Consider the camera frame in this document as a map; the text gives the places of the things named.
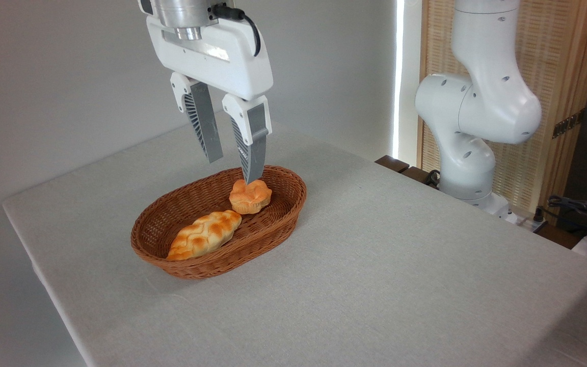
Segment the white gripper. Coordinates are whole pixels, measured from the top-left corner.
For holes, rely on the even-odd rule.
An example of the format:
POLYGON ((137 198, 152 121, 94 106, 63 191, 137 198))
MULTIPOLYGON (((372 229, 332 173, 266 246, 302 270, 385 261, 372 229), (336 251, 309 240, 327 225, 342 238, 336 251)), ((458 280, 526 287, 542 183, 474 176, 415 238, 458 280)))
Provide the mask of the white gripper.
POLYGON ((267 136, 273 131, 268 100, 261 96, 273 86, 265 44, 254 56, 253 29, 244 21, 220 19, 202 28, 200 40, 179 39, 157 18, 146 21, 158 59, 175 71, 170 77, 173 95, 209 163, 223 153, 208 85, 228 93, 222 106, 231 119, 246 184, 261 178, 267 136))

